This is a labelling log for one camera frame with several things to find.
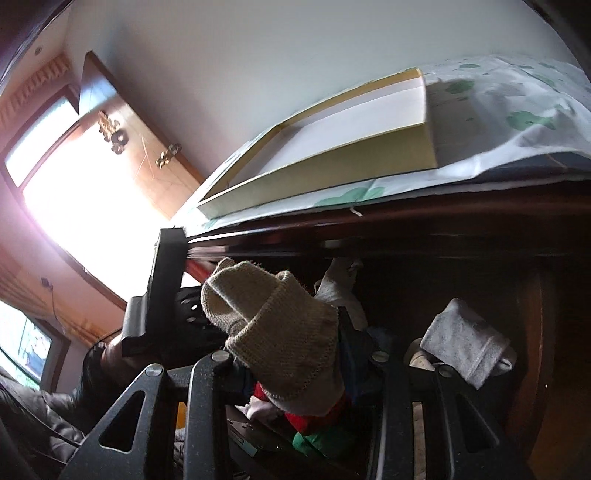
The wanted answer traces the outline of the grey folded underwear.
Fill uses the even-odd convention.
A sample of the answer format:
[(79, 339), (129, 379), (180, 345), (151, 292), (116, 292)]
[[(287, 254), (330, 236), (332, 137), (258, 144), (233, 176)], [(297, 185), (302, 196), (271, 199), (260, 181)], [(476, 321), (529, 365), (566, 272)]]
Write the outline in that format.
[(480, 389), (491, 376), (510, 372), (517, 353), (510, 340), (461, 299), (452, 299), (420, 342), (420, 348)]

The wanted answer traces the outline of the wooden door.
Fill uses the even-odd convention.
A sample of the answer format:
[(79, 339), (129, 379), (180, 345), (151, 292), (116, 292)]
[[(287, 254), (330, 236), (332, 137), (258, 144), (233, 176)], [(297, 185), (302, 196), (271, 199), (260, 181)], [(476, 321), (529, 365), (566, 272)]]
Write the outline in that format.
[[(99, 132), (99, 110), (117, 120), (129, 136), (120, 155), (111, 151), (111, 144)], [(177, 142), (166, 138), (155, 122), (130, 100), (121, 83), (92, 51), (84, 58), (79, 114), (80, 125), (98, 133), (100, 143), (117, 158), (117, 166), (131, 176), (132, 183), (164, 217), (172, 218), (204, 180), (185, 158), (182, 147), (168, 165), (162, 169), (155, 166), (159, 154)]]

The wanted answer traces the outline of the brass door knob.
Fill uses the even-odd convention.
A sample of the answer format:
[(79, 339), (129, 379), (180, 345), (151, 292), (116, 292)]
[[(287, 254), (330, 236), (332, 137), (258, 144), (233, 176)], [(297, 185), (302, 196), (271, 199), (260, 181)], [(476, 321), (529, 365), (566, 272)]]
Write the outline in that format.
[(170, 144), (154, 161), (155, 166), (158, 169), (162, 169), (168, 165), (170, 161), (181, 151), (181, 145), (179, 143)]

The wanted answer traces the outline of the dark wooden dresser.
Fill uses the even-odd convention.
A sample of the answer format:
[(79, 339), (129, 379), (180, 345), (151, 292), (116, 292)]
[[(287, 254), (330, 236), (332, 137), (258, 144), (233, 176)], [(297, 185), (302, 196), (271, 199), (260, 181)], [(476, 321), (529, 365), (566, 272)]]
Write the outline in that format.
[[(590, 184), (563, 181), (503, 191), (392, 200), (249, 221), (195, 236), (195, 261), (254, 260), (286, 267), (310, 282), (333, 258), (362, 263), (355, 294), (370, 326), (387, 336), (390, 356), (403, 350), (459, 298), (507, 335), (517, 369), (477, 390), (486, 412), (523, 460), (540, 431), (554, 371), (556, 305), (562, 288), (581, 301), (590, 267)], [(256, 479), (368, 479), (379, 392), (368, 425), (344, 430), (352, 467), (290, 447), (235, 462)]]

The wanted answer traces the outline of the green underwear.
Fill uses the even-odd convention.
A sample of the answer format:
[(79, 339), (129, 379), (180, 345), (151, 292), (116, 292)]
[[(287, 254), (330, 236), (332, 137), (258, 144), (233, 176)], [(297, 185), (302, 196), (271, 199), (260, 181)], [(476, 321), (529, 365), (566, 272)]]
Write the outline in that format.
[(339, 446), (335, 437), (327, 433), (315, 433), (303, 435), (297, 433), (294, 435), (294, 450), (304, 454), (305, 457), (312, 458), (324, 456), (325, 458), (335, 457), (339, 453)]

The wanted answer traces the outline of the beige knitted underwear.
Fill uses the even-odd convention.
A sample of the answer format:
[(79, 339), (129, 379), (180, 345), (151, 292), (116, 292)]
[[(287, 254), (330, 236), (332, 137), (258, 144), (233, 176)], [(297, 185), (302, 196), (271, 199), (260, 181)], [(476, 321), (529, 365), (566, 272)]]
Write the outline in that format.
[(344, 395), (338, 310), (308, 294), (290, 272), (273, 275), (225, 258), (202, 285), (200, 302), (228, 335), (226, 350), (281, 410), (322, 416)]

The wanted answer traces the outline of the gold door ornament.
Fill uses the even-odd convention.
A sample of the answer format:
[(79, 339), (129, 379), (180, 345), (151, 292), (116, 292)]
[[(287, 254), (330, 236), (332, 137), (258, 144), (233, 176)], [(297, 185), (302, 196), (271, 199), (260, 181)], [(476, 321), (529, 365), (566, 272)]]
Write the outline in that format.
[(120, 127), (117, 120), (112, 120), (104, 110), (98, 111), (98, 126), (104, 141), (111, 144), (111, 151), (116, 155), (122, 154), (129, 141), (126, 130)]

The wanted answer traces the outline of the white dotted underwear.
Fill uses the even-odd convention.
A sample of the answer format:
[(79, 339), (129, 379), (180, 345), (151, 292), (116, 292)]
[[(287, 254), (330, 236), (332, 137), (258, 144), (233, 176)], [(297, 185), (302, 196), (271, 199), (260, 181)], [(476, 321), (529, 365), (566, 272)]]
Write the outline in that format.
[(358, 331), (363, 331), (368, 327), (365, 311), (359, 300), (353, 295), (356, 274), (361, 266), (362, 263), (359, 260), (351, 258), (332, 259), (324, 277), (315, 283), (315, 299), (335, 308), (345, 308), (353, 328)]

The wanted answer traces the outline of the bright red underwear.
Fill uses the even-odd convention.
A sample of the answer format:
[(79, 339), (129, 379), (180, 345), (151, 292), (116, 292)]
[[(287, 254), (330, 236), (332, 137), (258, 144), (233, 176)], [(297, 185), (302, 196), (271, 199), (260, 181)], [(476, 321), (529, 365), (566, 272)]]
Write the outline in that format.
[(263, 418), (263, 416), (266, 415), (267, 417), (274, 419), (277, 416), (283, 416), (298, 433), (311, 434), (317, 432), (322, 427), (329, 425), (329, 423), (334, 422), (347, 402), (348, 396), (344, 394), (325, 415), (297, 415), (283, 411), (274, 405), (273, 402), (270, 401), (270, 398), (267, 397), (266, 392), (264, 392), (262, 384), (256, 382), (249, 405), (254, 409), (252, 412), (252, 418)]

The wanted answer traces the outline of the shallow gold cardboard tray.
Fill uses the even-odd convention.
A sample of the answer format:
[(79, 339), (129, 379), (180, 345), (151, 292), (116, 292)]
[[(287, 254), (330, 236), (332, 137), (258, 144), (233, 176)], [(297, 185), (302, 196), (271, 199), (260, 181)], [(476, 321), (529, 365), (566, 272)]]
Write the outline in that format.
[(208, 219), (438, 165), (425, 77), (414, 68), (318, 102), (235, 151), (200, 188)]

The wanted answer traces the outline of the white green-patterned table cloth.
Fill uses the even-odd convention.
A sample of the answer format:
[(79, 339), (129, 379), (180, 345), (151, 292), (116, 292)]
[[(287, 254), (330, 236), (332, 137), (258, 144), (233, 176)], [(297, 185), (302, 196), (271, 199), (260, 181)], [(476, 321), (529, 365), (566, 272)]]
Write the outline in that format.
[(256, 218), (351, 206), (468, 181), (548, 154), (572, 153), (589, 161), (590, 82), (580, 68), (547, 59), (484, 56), (419, 70), (426, 81), (436, 168), (335, 186), (212, 219), (197, 208), (202, 184), (172, 224), (202, 233)]

